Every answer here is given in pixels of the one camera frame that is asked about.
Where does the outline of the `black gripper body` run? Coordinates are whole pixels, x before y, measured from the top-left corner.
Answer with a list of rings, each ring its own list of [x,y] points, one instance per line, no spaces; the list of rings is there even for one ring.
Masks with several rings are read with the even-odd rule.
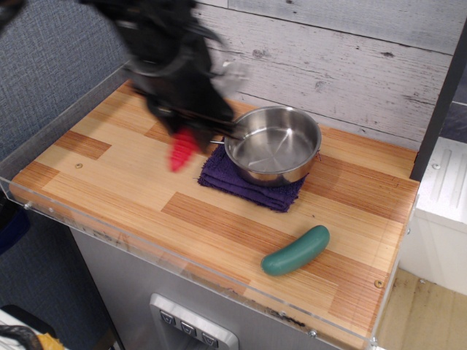
[[[207,49],[181,49],[168,63],[133,57],[127,70],[155,116],[156,109],[216,113],[229,106],[212,88],[210,77],[217,71]]]

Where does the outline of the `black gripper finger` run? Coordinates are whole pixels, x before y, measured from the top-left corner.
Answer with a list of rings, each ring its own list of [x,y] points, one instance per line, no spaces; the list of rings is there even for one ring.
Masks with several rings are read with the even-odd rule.
[[[186,128],[183,114],[171,109],[156,109],[156,117],[169,135],[177,134]]]
[[[193,127],[193,137],[201,153],[207,153],[211,140],[216,136],[216,132],[210,128],[195,125]]]

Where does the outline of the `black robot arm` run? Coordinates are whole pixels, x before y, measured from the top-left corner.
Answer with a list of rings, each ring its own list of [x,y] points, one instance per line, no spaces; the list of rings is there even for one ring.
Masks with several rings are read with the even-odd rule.
[[[174,136],[187,129],[205,150],[215,135],[235,136],[234,112],[218,83],[227,75],[209,43],[222,39],[193,16],[195,1],[89,1],[129,53],[126,71],[149,111]]]

